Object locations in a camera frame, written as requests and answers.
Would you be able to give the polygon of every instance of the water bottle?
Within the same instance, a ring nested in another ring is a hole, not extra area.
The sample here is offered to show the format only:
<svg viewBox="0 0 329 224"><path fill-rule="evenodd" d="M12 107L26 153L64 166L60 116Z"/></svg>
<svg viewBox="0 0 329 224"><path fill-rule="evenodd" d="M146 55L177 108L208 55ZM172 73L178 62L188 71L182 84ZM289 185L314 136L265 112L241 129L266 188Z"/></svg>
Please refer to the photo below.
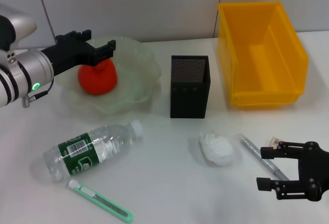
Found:
<svg viewBox="0 0 329 224"><path fill-rule="evenodd" d="M142 137L138 120L127 125L105 125L54 146L43 157L53 181L59 182L112 158Z"/></svg>

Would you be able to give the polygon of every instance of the black metal mesh cup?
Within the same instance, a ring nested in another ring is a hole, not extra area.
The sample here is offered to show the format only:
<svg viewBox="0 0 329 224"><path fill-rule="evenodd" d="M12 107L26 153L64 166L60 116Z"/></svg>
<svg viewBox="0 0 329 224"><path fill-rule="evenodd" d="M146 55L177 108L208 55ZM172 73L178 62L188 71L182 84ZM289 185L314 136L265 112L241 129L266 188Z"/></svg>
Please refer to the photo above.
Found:
<svg viewBox="0 0 329 224"><path fill-rule="evenodd" d="M170 118L204 119L209 88L208 56L173 55Z"/></svg>

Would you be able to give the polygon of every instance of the red foam ball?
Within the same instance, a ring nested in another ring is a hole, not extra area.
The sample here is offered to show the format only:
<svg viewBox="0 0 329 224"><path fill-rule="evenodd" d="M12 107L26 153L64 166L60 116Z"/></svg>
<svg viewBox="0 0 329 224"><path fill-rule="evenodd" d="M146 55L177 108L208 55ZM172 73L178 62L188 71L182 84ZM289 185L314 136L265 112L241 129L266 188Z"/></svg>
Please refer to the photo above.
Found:
<svg viewBox="0 0 329 224"><path fill-rule="evenodd" d="M111 91L118 83L115 66L110 59L97 66L82 65L78 71L80 86L91 95L101 95Z"/></svg>

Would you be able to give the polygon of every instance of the white table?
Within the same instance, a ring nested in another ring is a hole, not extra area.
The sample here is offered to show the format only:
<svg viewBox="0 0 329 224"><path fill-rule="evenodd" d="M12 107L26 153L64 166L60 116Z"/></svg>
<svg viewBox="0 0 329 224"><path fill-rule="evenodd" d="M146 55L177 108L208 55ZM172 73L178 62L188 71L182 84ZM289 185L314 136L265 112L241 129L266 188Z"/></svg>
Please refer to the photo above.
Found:
<svg viewBox="0 0 329 224"><path fill-rule="evenodd" d="M23 109L16 101L0 109L0 223L122 223L64 184L50 184L42 153L103 124L139 119L144 142L106 166L76 179L130 210L134 223L327 223L329 195L320 202L276 200L259 192L256 177L273 177L236 144L231 167L207 163L197 144L199 132L245 134L258 147L272 136L317 141L329 151L329 32L299 33L310 59L306 91L291 106L241 111L226 105L218 71L217 39L147 43L162 69L152 101L128 112L102 117L69 108L62 89ZM211 87L205 119L170 119L171 55L208 55ZM290 179L297 160L276 159Z"/></svg>

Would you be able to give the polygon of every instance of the yellow plastic bin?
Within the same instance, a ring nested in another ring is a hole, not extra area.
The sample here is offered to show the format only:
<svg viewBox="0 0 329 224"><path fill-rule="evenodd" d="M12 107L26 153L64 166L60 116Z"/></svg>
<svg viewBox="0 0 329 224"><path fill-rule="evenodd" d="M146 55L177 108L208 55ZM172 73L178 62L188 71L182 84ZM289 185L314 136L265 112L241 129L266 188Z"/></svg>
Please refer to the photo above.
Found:
<svg viewBox="0 0 329 224"><path fill-rule="evenodd" d="M308 58L280 2L220 3L218 53L230 103L290 104L303 94Z"/></svg>

